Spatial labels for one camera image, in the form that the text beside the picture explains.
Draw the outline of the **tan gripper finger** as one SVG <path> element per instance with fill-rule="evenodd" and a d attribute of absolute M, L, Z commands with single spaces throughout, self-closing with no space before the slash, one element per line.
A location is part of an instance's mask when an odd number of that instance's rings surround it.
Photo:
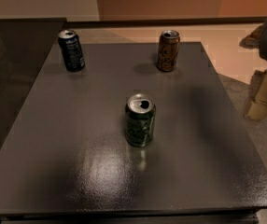
<path fill-rule="evenodd" d="M 244 37 L 239 46 L 243 48 L 258 48 L 260 46 L 260 35 L 262 26 L 257 27 L 253 32 Z"/>
<path fill-rule="evenodd" d="M 252 120 L 267 118 L 267 69 L 256 70 L 251 78 L 244 116 Z"/>

